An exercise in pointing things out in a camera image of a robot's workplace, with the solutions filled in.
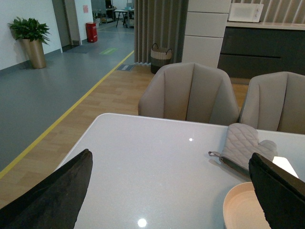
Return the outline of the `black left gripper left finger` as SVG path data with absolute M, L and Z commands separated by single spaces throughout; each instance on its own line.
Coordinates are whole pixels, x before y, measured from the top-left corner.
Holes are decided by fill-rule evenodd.
M 72 229 L 92 173 L 92 153 L 83 150 L 0 210 L 2 229 Z

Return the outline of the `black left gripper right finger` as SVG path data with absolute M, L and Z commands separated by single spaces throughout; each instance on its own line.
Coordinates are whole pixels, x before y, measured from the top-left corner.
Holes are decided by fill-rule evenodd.
M 305 227 L 305 183 L 264 156 L 253 153 L 249 173 L 254 191 L 272 229 Z

